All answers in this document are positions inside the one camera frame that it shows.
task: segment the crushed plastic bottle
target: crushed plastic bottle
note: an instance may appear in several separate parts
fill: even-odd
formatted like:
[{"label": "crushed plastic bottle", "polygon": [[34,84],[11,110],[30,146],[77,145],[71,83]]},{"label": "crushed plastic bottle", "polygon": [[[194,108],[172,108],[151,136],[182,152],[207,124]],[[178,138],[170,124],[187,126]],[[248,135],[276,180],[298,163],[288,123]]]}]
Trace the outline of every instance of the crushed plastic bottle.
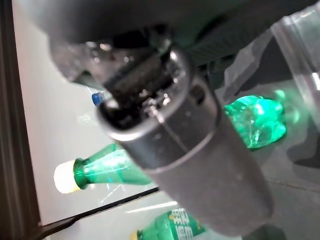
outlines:
[{"label": "crushed plastic bottle", "polygon": [[281,103],[262,96],[249,95],[226,105],[224,111],[245,145],[261,148],[286,133]]}]

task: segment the white bottle cap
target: white bottle cap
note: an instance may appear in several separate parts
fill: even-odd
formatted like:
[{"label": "white bottle cap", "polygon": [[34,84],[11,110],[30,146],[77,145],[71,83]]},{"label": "white bottle cap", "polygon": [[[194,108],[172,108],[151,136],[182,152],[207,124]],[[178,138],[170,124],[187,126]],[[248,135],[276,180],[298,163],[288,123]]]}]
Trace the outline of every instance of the white bottle cap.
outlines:
[{"label": "white bottle cap", "polygon": [[138,240],[138,231],[130,234],[130,240]]},{"label": "white bottle cap", "polygon": [[56,189],[62,194],[69,194],[80,190],[74,176],[75,160],[67,161],[58,165],[54,170],[54,184]]}]

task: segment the green plastic bottle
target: green plastic bottle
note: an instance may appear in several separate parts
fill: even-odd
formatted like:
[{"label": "green plastic bottle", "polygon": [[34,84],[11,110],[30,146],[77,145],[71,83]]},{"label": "green plastic bottle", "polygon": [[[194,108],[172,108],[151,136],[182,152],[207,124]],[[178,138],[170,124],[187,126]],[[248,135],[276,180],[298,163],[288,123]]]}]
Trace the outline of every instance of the green plastic bottle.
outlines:
[{"label": "green plastic bottle", "polygon": [[250,149],[261,148],[286,133],[281,103],[249,95],[226,105],[224,111]]},{"label": "green plastic bottle", "polygon": [[87,159],[77,158],[60,164],[54,171],[54,182],[59,192],[68,194],[85,189],[89,184],[147,185],[151,180],[120,145],[113,143]]},{"label": "green plastic bottle", "polygon": [[130,240],[187,240],[205,231],[184,208],[178,208],[156,217],[143,230],[132,233]]}]

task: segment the white surface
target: white surface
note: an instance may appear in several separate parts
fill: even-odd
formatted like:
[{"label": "white surface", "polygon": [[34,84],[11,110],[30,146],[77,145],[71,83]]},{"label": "white surface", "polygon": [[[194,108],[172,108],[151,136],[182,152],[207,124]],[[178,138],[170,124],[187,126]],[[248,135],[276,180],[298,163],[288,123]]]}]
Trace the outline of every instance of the white surface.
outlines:
[{"label": "white surface", "polygon": [[[47,237],[46,240],[130,240],[132,232],[143,229],[157,216],[178,207],[177,202],[164,192],[158,192],[81,219],[71,227]],[[210,231],[192,240],[241,238],[224,237]]]},{"label": "white surface", "polygon": [[95,117],[90,91],[67,82],[51,63],[46,36],[13,3],[23,105],[43,225],[154,187],[99,184],[62,194],[54,184],[61,163],[87,158],[110,144]]}]

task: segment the bottle cap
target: bottle cap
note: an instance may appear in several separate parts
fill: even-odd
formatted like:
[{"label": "bottle cap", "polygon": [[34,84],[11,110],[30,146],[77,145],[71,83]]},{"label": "bottle cap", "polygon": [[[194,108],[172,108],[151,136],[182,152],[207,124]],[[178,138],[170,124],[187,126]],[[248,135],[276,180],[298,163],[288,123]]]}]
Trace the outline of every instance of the bottle cap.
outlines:
[{"label": "bottle cap", "polygon": [[130,240],[138,240],[138,231],[131,233]]},{"label": "bottle cap", "polygon": [[100,103],[102,103],[105,100],[105,95],[103,92],[97,92],[92,94],[91,96],[92,102],[95,106],[98,106]]},{"label": "bottle cap", "polygon": [[74,176],[75,160],[67,161],[55,168],[53,179],[56,189],[62,194],[80,190]]}]

